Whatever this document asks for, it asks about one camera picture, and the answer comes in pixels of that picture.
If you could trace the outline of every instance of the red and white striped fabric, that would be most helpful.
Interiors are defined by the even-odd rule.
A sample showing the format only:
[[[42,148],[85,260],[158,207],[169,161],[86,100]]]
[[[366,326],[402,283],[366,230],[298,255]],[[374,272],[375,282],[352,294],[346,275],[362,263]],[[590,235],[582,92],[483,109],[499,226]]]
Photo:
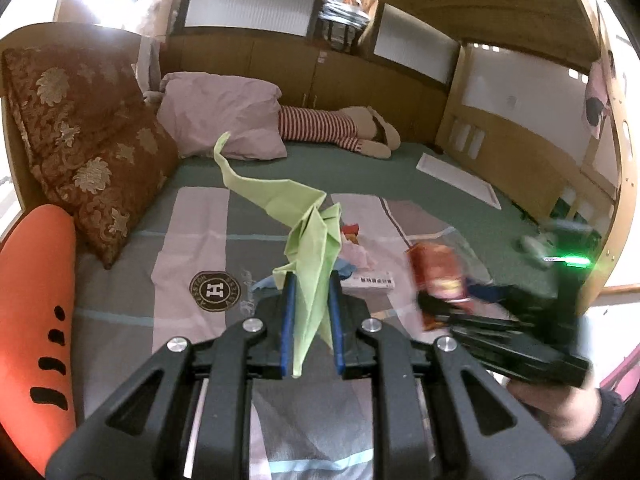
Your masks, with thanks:
[[[278,130],[282,140],[330,142],[356,153],[362,148],[356,123],[342,112],[283,106],[278,115]]]

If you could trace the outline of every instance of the pink pillow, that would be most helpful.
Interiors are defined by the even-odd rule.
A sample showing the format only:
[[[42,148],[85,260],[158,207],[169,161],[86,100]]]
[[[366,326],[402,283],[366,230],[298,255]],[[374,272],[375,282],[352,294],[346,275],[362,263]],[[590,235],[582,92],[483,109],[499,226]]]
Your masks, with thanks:
[[[280,89],[269,82],[204,72],[167,74],[158,121],[181,156],[206,155],[218,137],[231,132],[222,154],[271,160],[287,156],[278,132]]]

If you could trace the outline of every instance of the red cushion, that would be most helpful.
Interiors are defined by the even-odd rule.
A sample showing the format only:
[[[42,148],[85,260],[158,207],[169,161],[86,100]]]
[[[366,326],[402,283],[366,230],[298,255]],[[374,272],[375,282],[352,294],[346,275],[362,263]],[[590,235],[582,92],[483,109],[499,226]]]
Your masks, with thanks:
[[[75,259],[73,219],[54,205],[28,214],[0,251],[0,424],[42,475],[76,428]]]

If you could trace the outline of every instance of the brown floral pillow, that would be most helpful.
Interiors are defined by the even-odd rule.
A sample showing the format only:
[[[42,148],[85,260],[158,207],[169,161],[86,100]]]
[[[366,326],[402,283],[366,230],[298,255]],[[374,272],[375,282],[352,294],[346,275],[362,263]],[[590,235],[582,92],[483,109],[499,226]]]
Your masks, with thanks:
[[[174,140],[120,51],[7,49],[2,74],[31,173],[110,267],[174,172]]]

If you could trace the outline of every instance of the folded green paper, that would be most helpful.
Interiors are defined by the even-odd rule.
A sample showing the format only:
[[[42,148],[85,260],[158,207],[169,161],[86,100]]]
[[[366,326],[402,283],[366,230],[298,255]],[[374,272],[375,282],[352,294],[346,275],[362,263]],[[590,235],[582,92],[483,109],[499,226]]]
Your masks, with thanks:
[[[239,176],[220,154],[228,138],[228,133],[222,135],[213,149],[225,186],[291,228],[284,251],[289,263],[273,269],[273,275],[280,290],[287,272],[297,277],[293,375],[299,377],[316,332],[332,348],[327,297],[329,276],[341,245],[340,204],[320,211],[326,197],[323,191],[289,179]]]

